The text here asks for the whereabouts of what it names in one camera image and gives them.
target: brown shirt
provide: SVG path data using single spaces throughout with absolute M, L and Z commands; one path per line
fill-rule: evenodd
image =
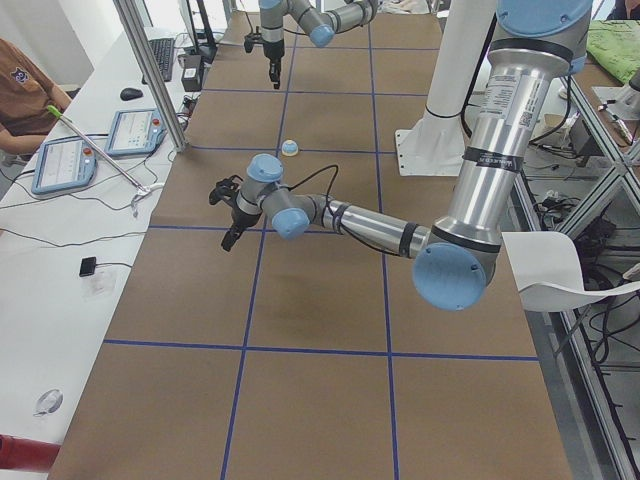
M 56 123 L 46 107 L 54 83 L 15 45 L 0 39 L 0 131 L 47 134 Z

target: person's hand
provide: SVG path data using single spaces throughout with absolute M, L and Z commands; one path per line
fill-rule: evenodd
M 640 7 L 640 0 L 624 0 L 624 6 L 627 9 L 627 18 L 631 18 L 631 10 Z

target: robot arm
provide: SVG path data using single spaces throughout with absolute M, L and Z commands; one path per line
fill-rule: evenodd
M 227 199 L 234 208 L 230 232 L 239 238 L 246 216 L 252 215 L 255 225 L 264 211 L 284 238 L 299 235 L 310 223 L 353 234 L 415 258 L 414 284 L 433 305 L 446 310 L 473 305 L 493 277 L 502 243 L 498 223 L 549 84 L 584 64 L 590 13 L 590 0 L 499 2 L 482 109 L 449 211 L 430 230 L 327 196 L 293 195 L 280 183 L 279 160 L 262 154 Z M 210 200 L 218 199 L 214 190 Z
M 273 88 L 279 89 L 284 56 L 283 18 L 286 15 L 293 17 L 316 47 L 325 47 L 336 33 L 366 25 L 373 20 L 378 10 L 378 1 L 348 2 L 343 7 L 324 13 L 312 7 L 309 0 L 260 0 L 259 6 L 262 35 L 248 35 L 245 49 L 250 52 L 252 42 L 262 43 L 264 55 L 269 59 L 269 78 Z

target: metal pole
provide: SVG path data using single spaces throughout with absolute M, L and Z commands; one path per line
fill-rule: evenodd
M 171 135 L 173 145 L 178 152 L 181 152 L 185 149 L 187 141 L 176 117 L 169 92 L 162 80 L 160 69 L 147 41 L 147 36 L 144 33 L 144 25 L 142 24 L 140 12 L 136 8 L 135 0 L 113 0 L 113 3 L 118 10 L 120 21 L 124 31 L 127 33 L 133 53 L 138 60 L 138 65 L 140 65 L 140 69 L 149 84 L 153 99 L 167 126 L 169 135 Z

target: blue joint cap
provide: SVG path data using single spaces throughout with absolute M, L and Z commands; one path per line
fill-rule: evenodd
M 309 34 L 309 39 L 316 47 L 326 47 L 334 35 L 335 32 L 329 25 L 318 25 Z
M 591 0 L 498 0 L 496 16 L 510 34 L 539 38 L 572 27 L 591 7 Z
M 309 218 L 301 208 L 286 208 L 273 216 L 271 225 L 282 238 L 290 240 L 304 233 L 309 226 Z
M 277 7 L 282 0 L 258 0 L 258 7 L 261 10 L 269 10 L 271 8 Z
M 587 56 L 583 55 L 582 57 L 574 58 L 571 62 L 571 68 L 569 68 L 569 74 L 573 75 L 574 73 L 578 73 L 582 71 L 585 63 L 587 63 Z
M 282 178 L 283 173 L 284 168 L 280 160 L 268 153 L 256 155 L 247 167 L 247 175 L 256 182 L 277 182 Z
M 413 284 L 433 306 L 455 311 L 480 300 L 487 277 L 469 251 L 452 243 L 433 243 L 413 262 Z

